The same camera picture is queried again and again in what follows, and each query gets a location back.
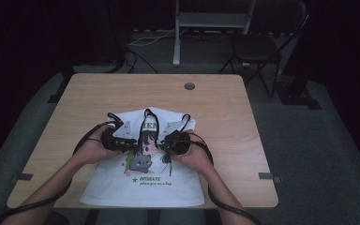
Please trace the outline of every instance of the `table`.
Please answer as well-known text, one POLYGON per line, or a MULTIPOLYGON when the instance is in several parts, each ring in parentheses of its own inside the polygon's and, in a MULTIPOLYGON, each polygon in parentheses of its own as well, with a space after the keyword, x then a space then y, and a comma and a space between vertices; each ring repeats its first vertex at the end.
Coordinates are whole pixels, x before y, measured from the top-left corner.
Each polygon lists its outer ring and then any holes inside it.
MULTIPOLYGON (((72 155, 79 139, 106 115, 158 107, 189 113, 197 121, 196 133, 207 142, 218 173, 245 207, 274 207, 274 182, 260 179, 270 173, 262 142, 242 78, 211 74, 75 74, 57 104, 37 146, 7 200, 16 207, 51 177, 72 155), (187 90, 185 83, 194 83, 187 90)), ((55 207, 98 208, 79 203, 96 165, 81 168, 67 194, 55 207)), ((201 178, 206 204, 207 185, 201 178)))
POLYGON ((173 65, 180 66, 180 27, 224 27, 242 28, 243 34, 248 32, 256 0, 250 0, 247 13, 201 13, 181 12, 180 0, 176 0, 175 8, 175 39, 173 52, 173 65))

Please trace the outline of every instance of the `dark background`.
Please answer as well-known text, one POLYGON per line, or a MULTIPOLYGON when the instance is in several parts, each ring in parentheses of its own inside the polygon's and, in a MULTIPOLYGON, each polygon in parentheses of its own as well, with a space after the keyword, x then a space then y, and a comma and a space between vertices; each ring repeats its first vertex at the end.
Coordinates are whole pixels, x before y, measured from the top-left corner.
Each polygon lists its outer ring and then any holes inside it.
MULTIPOLYGON (((248 8, 240 0, 181 2, 182 10, 248 8)), ((251 29, 275 2, 258 0, 251 29)), ((306 3, 307 27, 285 71, 326 86, 360 151, 360 1, 306 3)), ((173 15, 173 0, 0 0, 0 148, 25 104, 57 72, 70 76, 74 65, 120 60, 133 30, 173 29, 173 15)))

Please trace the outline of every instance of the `person's left hand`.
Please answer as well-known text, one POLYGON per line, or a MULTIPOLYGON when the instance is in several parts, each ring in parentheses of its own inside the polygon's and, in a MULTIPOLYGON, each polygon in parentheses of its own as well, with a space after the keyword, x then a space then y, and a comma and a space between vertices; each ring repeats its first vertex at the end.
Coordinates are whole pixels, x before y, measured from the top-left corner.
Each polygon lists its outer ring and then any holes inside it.
POLYGON ((101 135, 107 129, 107 125, 99 128, 94 132, 74 154, 73 158, 81 164, 93 164, 103 159, 114 158, 121 155, 119 150, 108 150, 101 143, 101 135))

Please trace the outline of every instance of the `black chair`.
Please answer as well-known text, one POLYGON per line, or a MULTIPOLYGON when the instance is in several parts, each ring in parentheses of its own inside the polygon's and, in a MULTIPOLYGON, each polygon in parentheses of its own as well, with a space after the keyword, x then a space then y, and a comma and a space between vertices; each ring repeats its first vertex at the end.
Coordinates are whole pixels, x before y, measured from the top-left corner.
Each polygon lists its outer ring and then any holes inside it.
POLYGON ((234 34, 231 36, 233 55, 221 68, 220 72, 228 66, 233 69, 232 60, 236 58, 242 63, 256 64, 257 70, 251 75, 244 84, 247 84, 256 75, 262 80, 264 88, 268 95, 272 97, 275 91, 275 85, 278 78, 280 61, 282 59, 281 50, 286 47, 295 37, 297 37, 306 23, 307 10, 306 5, 299 0, 279 0, 266 13, 262 22, 255 31, 246 35, 234 34), (273 36, 286 35, 288 38, 277 47, 273 41, 273 36), (272 87, 269 88, 265 82, 262 69, 268 64, 275 64, 276 71, 272 87))

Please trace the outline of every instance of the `forearm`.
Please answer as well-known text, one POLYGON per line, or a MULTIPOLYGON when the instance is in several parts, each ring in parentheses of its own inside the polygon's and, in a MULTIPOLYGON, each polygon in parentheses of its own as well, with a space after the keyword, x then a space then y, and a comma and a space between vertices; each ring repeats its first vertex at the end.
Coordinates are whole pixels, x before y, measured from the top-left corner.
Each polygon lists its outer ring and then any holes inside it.
MULTIPOLYGON (((82 167, 75 157, 66 162, 48 181, 34 192, 22 205, 36 203, 59 193, 82 167)), ((8 217, 2 224, 43 224, 55 202, 8 217)))
MULTIPOLYGON (((219 176, 216 169, 212 167, 208 167, 202 172, 203 177, 206 179, 210 189, 212 190, 215 198, 229 206, 243 209, 242 204, 235 198, 235 196, 231 193, 228 187, 225 185, 221 177, 219 176)), ((232 224, 242 224, 242 225, 254 225, 254 223, 246 217, 242 217, 233 212, 227 211, 225 209, 218 209, 222 223, 224 225, 232 224)))

